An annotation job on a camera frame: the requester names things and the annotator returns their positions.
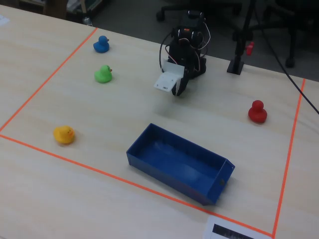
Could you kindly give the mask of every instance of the box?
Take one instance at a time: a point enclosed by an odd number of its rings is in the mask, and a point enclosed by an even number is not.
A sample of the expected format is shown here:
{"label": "box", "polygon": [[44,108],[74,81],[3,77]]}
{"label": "box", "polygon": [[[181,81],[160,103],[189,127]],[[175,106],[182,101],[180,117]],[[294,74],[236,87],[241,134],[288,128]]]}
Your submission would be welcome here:
{"label": "box", "polygon": [[235,168],[226,158],[152,123],[127,157],[131,166],[202,205],[216,203]]}

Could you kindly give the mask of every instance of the red object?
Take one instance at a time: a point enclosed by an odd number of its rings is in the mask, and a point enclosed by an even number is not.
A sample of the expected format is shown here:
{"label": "red object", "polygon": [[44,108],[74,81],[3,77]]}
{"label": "red object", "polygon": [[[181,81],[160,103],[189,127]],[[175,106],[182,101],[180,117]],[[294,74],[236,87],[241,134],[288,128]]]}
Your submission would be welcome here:
{"label": "red object", "polygon": [[262,101],[254,101],[252,108],[248,111],[248,116],[255,123],[264,123],[267,118],[264,103]]}
{"label": "red object", "polygon": [[248,46],[246,46],[247,56],[251,56],[251,54],[253,53],[254,45],[255,45],[255,43],[252,41],[252,42],[250,42],[250,44]]}

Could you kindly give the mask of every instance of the floor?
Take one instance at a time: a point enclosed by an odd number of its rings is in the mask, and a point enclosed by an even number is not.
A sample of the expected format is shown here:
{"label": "floor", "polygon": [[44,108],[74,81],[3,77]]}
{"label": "floor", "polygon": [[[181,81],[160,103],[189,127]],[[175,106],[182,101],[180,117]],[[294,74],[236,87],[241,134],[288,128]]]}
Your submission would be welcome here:
{"label": "floor", "polygon": [[[239,26],[243,25],[247,11],[245,1],[241,15],[234,17],[231,11],[225,11]],[[264,6],[259,1],[258,10],[261,15]],[[121,34],[161,43],[163,38],[171,29],[178,25],[181,13],[168,12],[164,22],[157,22],[155,14],[161,6],[176,3],[176,0],[112,0],[94,18],[93,24],[96,27],[118,32]],[[211,32],[211,42],[208,48],[208,55],[231,60],[234,57],[235,42],[232,41],[232,30],[215,18],[210,18],[208,26]],[[285,60],[289,52],[290,37],[285,30],[266,31],[271,44],[279,55],[281,61]],[[319,81],[319,37],[310,33],[298,32],[296,66],[288,69],[291,75]],[[261,67],[281,72],[278,63],[269,51],[261,33],[254,34],[255,48],[252,56],[244,56],[248,65]]]}

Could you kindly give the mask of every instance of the wire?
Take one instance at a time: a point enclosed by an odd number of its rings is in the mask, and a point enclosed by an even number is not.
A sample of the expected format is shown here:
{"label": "wire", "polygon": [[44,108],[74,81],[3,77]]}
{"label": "wire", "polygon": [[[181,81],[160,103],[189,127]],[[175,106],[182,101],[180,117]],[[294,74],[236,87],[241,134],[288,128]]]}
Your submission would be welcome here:
{"label": "wire", "polygon": [[161,42],[160,47],[159,47],[159,49],[160,49],[159,50],[159,67],[160,67],[162,72],[164,72],[164,70],[161,67],[161,48],[163,47],[165,40],[169,37],[170,34],[171,34],[171,32],[169,32],[169,34],[167,34],[167,36],[163,39],[163,41]]}
{"label": "wire", "polygon": [[[256,6],[255,6],[255,16],[256,16],[256,20],[258,22],[258,25],[260,26],[260,20],[257,16],[257,9],[256,9]],[[267,37],[267,35],[264,33],[264,30],[263,28],[260,27],[260,30],[261,30],[261,33],[268,45],[268,47],[270,48],[270,50],[272,51],[273,55],[275,56],[277,62],[279,63],[281,69],[284,71],[284,73],[287,75],[287,77],[289,78],[289,80],[294,84],[294,86],[297,88],[297,90],[300,92],[300,94],[305,98],[305,100],[309,103],[309,105],[311,105],[311,107],[316,111],[316,113],[319,115],[319,111],[316,109],[316,107],[311,103],[311,101],[304,95],[304,93],[300,90],[300,88],[297,86],[297,84],[293,81],[293,79],[290,77],[290,75],[288,74],[288,72],[286,71],[286,69],[284,68],[284,66],[282,65],[282,63],[280,62],[279,60],[279,57],[278,55],[276,54],[275,50],[273,49],[273,47],[271,46],[270,42],[269,42],[269,39]]]}
{"label": "wire", "polygon": [[199,56],[198,56],[198,53],[195,51],[195,54],[198,58],[198,70],[195,69],[195,71],[200,71],[200,60],[199,60]]}
{"label": "wire", "polygon": [[167,52],[168,56],[173,60],[173,62],[174,62],[176,65],[178,65],[178,63],[174,60],[174,58],[172,58],[171,55],[169,54],[169,52],[168,52],[168,50],[167,50],[167,47],[168,47],[168,46],[169,46],[169,45],[167,45],[167,46],[165,47],[165,51]]}
{"label": "wire", "polygon": [[205,22],[204,22],[204,24],[205,24],[205,26],[206,26],[206,28],[207,28],[207,32],[208,32],[208,35],[209,35],[209,39],[208,39],[207,43],[206,43],[202,48],[199,48],[199,50],[204,49],[204,47],[207,46],[208,43],[209,43],[209,41],[210,41],[210,32],[209,32],[208,26],[207,26],[207,24],[206,24]]}
{"label": "wire", "polygon": [[205,54],[204,54],[204,55],[202,55],[201,57],[204,57],[204,56],[206,56],[206,55],[207,55],[207,52],[208,52],[208,46],[206,47],[206,51],[205,51]]}
{"label": "wire", "polygon": [[189,40],[188,40],[187,38],[181,38],[181,39],[179,39],[178,41],[186,40],[186,41],[188,41],[188,43],[189,43],[189,45],[191,46],[191,48],[193,48],[193,49],[198,49],[199,46],[204,42],[203,33],[199,32],[197,35],[199,35],[199,34],[201,34],[201,36],[202,36],[202,41],[201,41],[201,43],[200,43],[197,47],[193,47],[193,46],[190,44],[190,42],[189,42]]}

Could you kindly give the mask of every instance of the orange tape line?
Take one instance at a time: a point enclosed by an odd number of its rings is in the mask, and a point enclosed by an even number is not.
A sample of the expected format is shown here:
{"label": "orange tape line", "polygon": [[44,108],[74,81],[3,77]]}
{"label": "orange tape line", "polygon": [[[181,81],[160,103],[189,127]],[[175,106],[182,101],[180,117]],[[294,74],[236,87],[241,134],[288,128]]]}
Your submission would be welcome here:
{"label": "orange tape line", "polygon": [[[301,86],[301,91],[304,91],[305,84],[306,84],[306,79],[303,79],[303,84]],[[290,158],[291,158],[291,152],[292,152],[292,149],[293,149],[294,137],[295,137],[296,126],[297,126],[298,115],[299,115],[299,110],[300,110],[300,105],[301,105],[302,98],[303,98],[303,96],[301,94],[299,94],[299,99],[298,99],[298,104],[297,104],[296,114],[295,114],[295,120],[294,120],[293,129],[292,129],[292,132],[291,132],[291,137],[290,137],[290,142],[289,142],[289,149],[288,149],[288,154],[287,154],[286,167],[285,167],[283,183],[282,183],[281,191],[280,191],[280,197],[279,197],[279,202],[278,202],[278,207],[277,207],[277,212],[276,212],[276,217],[275,217],[275,224],[274,224],[274,228],[273,228],[272,238],[275,238],[276,232],[277,232],[278,220],[279,220],[280,210],[281,210],[281,206],[282,206],[283,198],[284,198],[284,192],[285,192],[285,186],[286,186],[286,181],[287,181],[289,163],[290,163]]]}
{"label": "orange tape line", "polygon": [[245,224],[245,223],[239,222],[239,221],[237,221],[237,220],[228,218],[228,217],[226,217],[226,216],[223,216],[223,215],[220,215],[220,214],[211,212],[211,211],[206,210],[206,209],[204,209],[204,208],[201,208],[201,207],[195,206],[195,205],[193,205],[193,204],[187,203],[187,202],[185,202],[185,201],[182,201],[182,200],[180,200],[180,199],[171,197],[171,196],[166,195],[166,194],[164,194],[164,193],[160,193],[160,192],[158,192],[158,191],[155,191],[155,190],[153,190],[153,189],[144,187],[144,186],[142,186],[142,185],[140,185],[140,184],[131,182],[131,181],[126,180],[126,179],[124,179],[124,178],[120,178],[120,177],[115,176],[115,175],[113,175],[113,174],[104,172],[104,171],[102,171],[102,170],[100,170],[100,169],[93,168],[93,167],[88,166],[88,165],[85,165],[85,164],[83,164],[83,163],[79,163],[79,162],[76,162],[76,161],[74,161],[74,160],[71,160],[71,159],[62,157],[62,156],[57,155],[57,154],[55,154],[55,153],[51,153],[51,152],[45,151],[45,150],[43,150],[43,149],[37,148],[37,147],[35,147],[35,146],[32,146],[32,145],[30,145],[30,144],[27,144],[27,143],[21,142],[21,141],[19,141],[19,140],[16,140],[16,139],[13,139],[13,138],[4,136],[4,135],[2,135],[2,134],[0,134],[0,137],[1,137],[1,138],[5,138],[5,139],[7,139],[7,140],[10,140],[10,141],[12,141],[12,142],[15,142],[15,143],[24,145],[24,146],[26,146],[26,147],[35,149],[35,150],[37,150],[37,151],[39,151],[39,152],[48,154],[48,155],[50,155],[50,156],[53,156],[53,157],[62,159],[62,160],[67,161],[67,162],[69,162],[69,163],[73,163],[73,164],[78,165],[78,166],[80,166],[80,167],[83,167],[83,168],[92,170],[92,171],[94,171],[94,172],[101,173],[101,174],[103,174],[103,175],[105,175],[105,176],[114,178],[114,179],[119,180],[119,181],[121,181],[121,182],[130,184],[130,185],[135,186],[135,187],[138,187],[138,188],[140,188],[140,189],[143,189],[143,190],[145,190],[145,191],[154,193],[154,194],[156,194],[156,195],[159,195],[159,196],[161,196],[161,197],[167,198],[167,199],[172,200],[172,201],[174,201],[174,202],[183,204],[183,205],[188,206],[188,207],[190,207],[190,208],[194,208],[194,209],[200,210],[200,211],[205,212],[205,213],[210,214],[210,215],[214,215],[214,216],[216,216],[216,217],[225,219],[225,220],[230,221],[230,222],[232,222],[232,223],[241,225],[241,226],[243,226],[243,227],[249,228],[249,229],[251,229],[251,230],[254,230],[254,231],[256,231],[256,232],[259,232],[259,233],[261,233],[261,234],[264,234],[264,235],[267,235],[267,236],[271,237],[271,234],[270,234],[270,233],[265,232],[265,231],[263,231],[263,230],[260,230],[260,229],[258,229],[258,228],[255,228],[255,227],[253,227],[253,226],[250,226],[250,225],[248,225],[248,224]]}
{"label": "orange tape line", "polygon": [[4,123],[4,125],[0,128],[0,132],[13,120],[13,118],[26,106],[26,104],[29,103],[29,101],[42,89],[42,87],[48,83],[49,80],[61,69],[61,67],[84,45],[87,40],[90,39],[90,37],[96,32],[97,28],[95,28],[90,35],[85,38],[85,40],[69,55],[62,64],[49,76],[48,79],[46,79],[45,82],[42,83],[42,85],[29,97],[29,99],[26,100],[26,102],[23,103],[23,105],[8,119],[7,122]]}

